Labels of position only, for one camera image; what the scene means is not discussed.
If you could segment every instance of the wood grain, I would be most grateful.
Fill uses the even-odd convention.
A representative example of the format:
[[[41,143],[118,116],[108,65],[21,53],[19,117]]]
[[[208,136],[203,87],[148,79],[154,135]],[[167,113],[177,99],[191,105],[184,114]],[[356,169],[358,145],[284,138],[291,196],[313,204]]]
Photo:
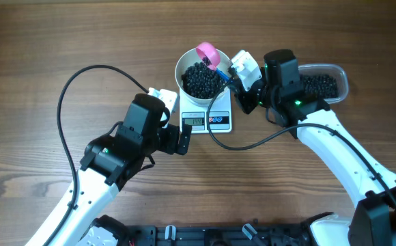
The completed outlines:
[[[0,5],[16,4],[57,4],[57,3],[130,3],[130,2],[164,2],[167,0],[0,0]],[[194,1],[194,0],[168,0],[172,1]]]
[[[228,56],[292,49],[300,64],[334,63],[350,79],[333,105],[343,125],[396,172],[396,1],[186,1],[0,5],[0,245],[23,245],[71,181],[57,133],[59,93],[78,69],[109,64],[146,87],[177,90],[178,58],[202,41]],[[63,103],[63,128],[76,163],[86,144],[124,118],[139,93],[120,74],[79,76]],[[232,101],[232,146],[279,128],[264,110],[244,115]],[[178,123],[178,115],[173,117]],[[103,213],[131,224],[223,225],[258,218],[294,222],[352,203],[327,167],[283,135],[229,152],[194,135],[186,156],[154,155]]]

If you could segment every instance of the digital kitchen scale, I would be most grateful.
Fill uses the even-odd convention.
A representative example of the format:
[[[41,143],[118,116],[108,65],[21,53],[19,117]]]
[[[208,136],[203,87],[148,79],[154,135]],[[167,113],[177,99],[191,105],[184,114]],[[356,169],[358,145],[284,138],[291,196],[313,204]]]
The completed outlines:
[[[208,133],[205,114],[208,106],[202,107],[193,104],[180,90],[180,130],[183,124],[192,126],[192,133]],[[231,132],[231,100],[230,91],[216,99],[207,116],[212,133]]]

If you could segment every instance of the small white device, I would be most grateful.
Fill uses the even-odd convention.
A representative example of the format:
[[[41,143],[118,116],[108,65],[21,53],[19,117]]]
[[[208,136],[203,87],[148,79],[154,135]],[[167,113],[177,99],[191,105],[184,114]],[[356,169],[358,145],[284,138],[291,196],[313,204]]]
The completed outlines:
[[[236,74],[247,92],[258,79],[261,79],[259,64],[254,60],[249,52],[241,50],[231,59],[232,68],[236,70]]]
[[[193,104],[180,90],[180,130],[183,124],[192,126],[192,133],[208,133],[206,120],[209,121],[213,133],[231,132],[231,100],[230,93],[216,99],[207,115],[208,106]]]

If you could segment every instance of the black beans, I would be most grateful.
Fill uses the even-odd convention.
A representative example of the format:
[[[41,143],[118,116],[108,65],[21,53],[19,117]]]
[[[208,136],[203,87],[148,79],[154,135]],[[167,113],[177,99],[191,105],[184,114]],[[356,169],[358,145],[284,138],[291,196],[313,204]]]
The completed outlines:
[[[209,66],[210,64],[212,64],[212,62],[210,62],[210,60],[209,60],[207,57],[204,57],[204,58],[203,58],[203,63],[204,63],[206,66]]]
[[[225,84],[225,81],[215,71],[210,70],[203,62],[195,62],[193,66],[188,67],[186,73],[182,75],[182,80],[184,91],[200,99],[213,98],[222,85]]]
[[[336,79],[328,74],[300,75],[306,94],[316,94],[322,98],[338,97]]]

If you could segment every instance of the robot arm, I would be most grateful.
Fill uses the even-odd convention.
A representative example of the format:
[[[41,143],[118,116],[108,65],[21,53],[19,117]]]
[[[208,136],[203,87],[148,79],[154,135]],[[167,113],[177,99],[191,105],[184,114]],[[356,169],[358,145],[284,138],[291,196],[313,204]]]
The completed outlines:
[[[156,150],[167,154],[187,153],[191,127],[168,124],[178,95],[168,90],[150,88],[148,94],[137,94],[116,135],[103,135],[89,143],[77,172],[78,191],[73,182],[64,196],[27,245],[43,245],[65,215],[72,194],[77,199],[72,212],[49,245],[76,245],[101,210],[112,202],[128,180],[142,169],[145,157]],[[88,245],[98,245],[96,238]],[[117,239],[111,237],[112,245]]]
[[[240,51],[237,56],[247,53]],[[234,61],[231,67],[230,89],[242,111],[249,114],[258,105],[271,110],[278,125],[325,162],[356,207],[352,220],[329,215],[314,221],[310,234],[317,244],[396,245],[396,174],[379,164],[342,127],[324,99],[305,94],[292,51],[266,54],[262,77],[253,83],[249,78],[258,78],[253,76],[257,62],[244,59],[241,64]]]
[[[376,161],[342,126],[332,110],[319,110],[307,115],[307,119],[300,120],[299,124],[316,123],[329,126],[348,139],[370,162],[383,181],[390,189],[396,187],[396,174],[387,170]],[[354,207],[360,200],[366,198],[369,191],[375,194],[384,192],[383,187],[376,182],[374,175],[367,169],[353,150],[332,133],[316,127],[302,127],[297,129],[299,140],[316,153],[327,165],[330,171],[343,185]]]

